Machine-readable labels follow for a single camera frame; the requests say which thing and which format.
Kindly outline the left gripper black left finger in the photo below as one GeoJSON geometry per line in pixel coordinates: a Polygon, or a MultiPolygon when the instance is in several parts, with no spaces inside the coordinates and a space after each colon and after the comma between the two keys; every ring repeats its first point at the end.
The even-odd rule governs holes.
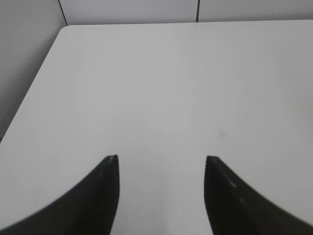
{"type": "Polygon", "coordinates": [[[109,235],[120,195],[117,155],[106,156],[83,180],[2,235],[109,235]]]}

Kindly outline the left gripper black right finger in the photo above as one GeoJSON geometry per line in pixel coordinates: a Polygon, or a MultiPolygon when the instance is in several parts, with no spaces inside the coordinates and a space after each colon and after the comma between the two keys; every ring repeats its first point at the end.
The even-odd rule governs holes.
{"type": "Polygon", "coordinates": [[[243,181],[219,157],[207,156],[204,203],[215,235],[311,235],[309,223],[243,181]]]}

